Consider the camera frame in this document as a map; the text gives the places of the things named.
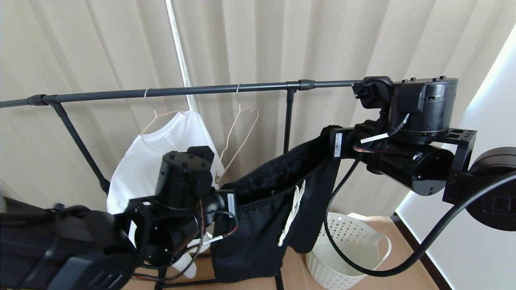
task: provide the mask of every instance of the clothing rack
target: clothing rack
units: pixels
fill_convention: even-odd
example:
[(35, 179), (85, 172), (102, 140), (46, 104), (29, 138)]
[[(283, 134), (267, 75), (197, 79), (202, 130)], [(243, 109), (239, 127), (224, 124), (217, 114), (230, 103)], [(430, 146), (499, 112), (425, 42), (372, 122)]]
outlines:
[[(92, 101), (92, 100), (113, 100), (113, 99), (129, 99), (129, 98), (143, 98), (145, 92), (147, 97), (151, 96), (170, 96), (170, 95), (193, 95), (193, 94), (215, 94), (215, 93), (232, 93), (232, 92), (254, 92), (254, 91), (287, 91), (287, 106), (285, 112), (285, 134), (283, 137), (283, 153), (288, 151), (288, 145), (290, 141), (290, 130), (292, 122), (292, 107), (294, 103), (294, 94), (297, 91), (306, 91), (315, 88), (336, 88), (336, 87), (351, 87), (354, 83), (359, 83), (361, 80), (336, 80), (329, 82), (316, 82), (310, 79), (300, 79), (297, 82), (283, 82), (283, 83), (261, 83), (261, 84), (240, 84), (240, 85), (223, 85), (223, 86), (202, 86), (202, 87), (186, 87), (186, 88), (164, 88), (164, 89), (142, 89), (142, 90), (124, 90), (124, 91), (106, 91), (106, 92), (88, 92), (88, 93), (72, 93), (72, 94), (61, 94), (61, 95), (33, 95), (26, 99), (2, 101), (0, 102), (0, 108), (7, 107), (19, 107), (19, 106), (52, 106), (64, 126), (70, 133), (70, 136), (74, 140), (75, 144), (79, 148), (80, 152), (84, 156), (86, 162), (90, 166), (91, 170), (99, 180), (102, 191), (106, 194), (109, 192), (109, 181), (102, 175), (99, 167), (93, 160), (90, 152), (84, 145), (84, 142), (80, 138), (77, 130), (72, 124), (72, 121), (68, 117), (68, 114), (62, 103), (67, 102), (80, 102), (80, 101)], [(201, 257), (209, 257), (210, 255), (200, 255)], [(165, 277), (167, 270), (162, 269), (158, 271), (158, 276)], [(283, 290), (283, 280), (281, 278), (281, 271), (275, 276), (276, 287), (278, 290)], [(217, 283), (217, 279), (183, 282), (165, 284), (163, 282), (157, 282), (154, 289), (174, 288), (181, 286), (192, 286)]]

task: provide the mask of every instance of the curtain fold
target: curtain fold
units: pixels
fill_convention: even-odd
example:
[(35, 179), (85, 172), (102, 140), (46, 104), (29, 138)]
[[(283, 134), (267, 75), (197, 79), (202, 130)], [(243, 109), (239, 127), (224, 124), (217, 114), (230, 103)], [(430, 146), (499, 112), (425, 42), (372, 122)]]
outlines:
[[(2, 101), (34, 94), (182, 87), (165, 1), (2, 1)], [(158, 113), (184, 97), (149, 98)], [(109, 180), (154, 117), (143, 99), (63, 104)], [(54, 110), (1, 111), (1, 175), (24, 201), (105, 209), (105, 194)], [(168, 119), (161, 118), (156, 128)]]
[[(172, 0), (192, 85), (222, 85), (448, 75), (459, 78), (457, 123), (516, 21), (514, 1), (182, 1)], [(282, 152), (285, 92), (246, 92), (260, 119), (228, 170), (234, 180)], [(218, 149), (238, 112), (235, 94), (200, 96), (198, 106)], [(328, 124), (376, 119), (349, 88), (297, 92), (290, 148)], [(239, 119), (224, 162), (252, 123)], [(344, 175), (351, 160), (341, 165)], [(360, 165), (332, 210), (392, 214), (408, 190)]]

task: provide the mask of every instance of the perforated basket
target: perforated basket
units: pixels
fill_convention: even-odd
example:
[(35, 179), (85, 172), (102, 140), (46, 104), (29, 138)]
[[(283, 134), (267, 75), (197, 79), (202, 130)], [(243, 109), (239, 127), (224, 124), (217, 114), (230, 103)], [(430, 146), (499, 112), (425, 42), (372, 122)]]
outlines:
[[(391, 253), (391, 240), (358, 219), (329, 213), (328, 227), (338, 248), (364, 268), (376, 269)], [(378, 242), (383, 238), (387, 240), (389, 248), (385, 255), (380, 256)], [(366, 276), (342, 260), (331, 246), (324, 226), (306, 260), (308, 271), (315, 281), (329, 290), (349, 289)]]

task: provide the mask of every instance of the clothes hanger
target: clothes hanger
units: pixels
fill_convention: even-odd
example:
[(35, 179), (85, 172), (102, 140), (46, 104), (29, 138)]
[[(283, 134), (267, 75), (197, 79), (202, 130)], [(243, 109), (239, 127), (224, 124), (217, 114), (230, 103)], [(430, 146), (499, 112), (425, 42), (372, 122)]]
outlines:
[[(180, 112), (182, 113), (185, 117), (186, 117), (186, 114), (184, 111), (182, 110), (174, 110), (174, 111), (170, 111), (170, 112), (167, 112), (167, 113), (164, 113), (164, 114), (160, 114), (158, 115), (158, 113), (156, 112), (156, 108), (154, 107), (154, 105), (152, 105), (151, 103), (149, 103), (149, 101), (147, 100), (147, 92), (150, 90), (151, 88), (148, 88), (147, 90), (145, 90), (145, 92), (143, 93), (143, 99), (145, 100), (145, 102), (152, 107), (152, 111), (154, 112), (154, 119), (152, 119), (152, 121), (149, 123), (149, 125), (147, 125), (147, 127), (145, 127), (145, 129), (143, 129), (143, 131), (141, 131), (140, 135), (143, 135), (147, 129), (152, 125), (152, 123), (154, 123), (154, 121), (156, 121), (158, 118), (160, 117), (163, 117), (163, 116), (166, 116), (166, 115), (170, 115), (170, 114), (173, 114), (173, 113), (177, 113), (177, 112)], [(177, 142), (172, 146), (171, 149), (169, 150), (172, 150), (178, 143), (179, 141), (183, 138), (183, 135), (185, 134), (185, 131), (186, 131), (186, 118), (185, 118), (185, 123), (183, 124), (183, 131), (181, 132), (181, 136), (179, 137), (179, 139), (177, 140)]]
[[(222, 150), (222, 153), (220, 154), (220, 160), (219, 160), (219, 163), (217, 164), (217, 169), (215, 170), (215, 183), (216, 184), (218, 184), (219, 181), (222, 179), (222, 177), (227, 172), (227, 170), (228, 170), (229, 166), (231, 165), (231, 163), (233, 162), (233, 160), (235, 160), (236, 155), (240, 152), (240, 150), (242, 149), (244, 144), (247, 142), (247, 139), (249, 138), (249, 135), (251, 135), (251, 132), (253, 131), (253, 128), (256, 125), (256, 122), (258, 121), (258, 118), (260, 117), (260, 111), (257, 108), (250, 108), (250, 107), (246, 107), (246, 108), (243, 108), (243, 109), (241, 108), (240, 99), (238, 98), (238, 89), (240, 88), (240, 85), (241, 84), (238, 84), (238, 86), (236, 87), (236, 99), (238, 101), (238, 114), (236, 114), (235, 121), (233, 121), (233, 124), (231, 125), (231, 128), (229, 129), (228, 137), (226, 138), (226, 146), (225, 146), (224, 150)], [(221, 176), (217, 176), (217, 173), (219, 172), (220, 164), (222, 163), (222, 157), (224, 156), (224, 153), (228, 149), (229, 137), (231, 136), (231, 132), (233, 131), (233, 128), (235, 127), (236, 120), (238, 120), (238, 117), (240, 117), (240, 113), (242, 113), (243, 111), (246, 111), (246, 110), (251, 112), (251, 113), (256, 111), (256, 119), (254, 120), (254, 123), (251, 126), (251, 129), (249, 129), (249, 133), (247, 133), (247, 136), (244, 139), (244, 142), (242, 143), (242, 145), (240, 145), (240, 147), (236, 151), (235, 155), (233, 155), (233, 158), (231, 158), (231, 160), (229, 161), (228, 165), (226, 165), (225, 171), (222, 173)]]

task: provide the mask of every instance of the white t-shirt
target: white t-shirt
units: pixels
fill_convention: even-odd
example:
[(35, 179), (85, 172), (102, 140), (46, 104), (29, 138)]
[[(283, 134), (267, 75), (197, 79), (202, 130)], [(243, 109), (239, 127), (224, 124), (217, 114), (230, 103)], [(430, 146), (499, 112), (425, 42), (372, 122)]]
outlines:
[[(220, 158), (201, 116), (193, 111), (179, 112), (163, 128), (138, 135), (133, 141), (111, 177), (107, 211), (119, 214), (127, 208), (129, 199), (155, 195), (163, 155), (172, 150), (186, 152), (192, 146), (209, 146), (214, 152), (212, 186), (218, 188), (215, 170)], [(217, 175), (222, 173), (221, 164)]]

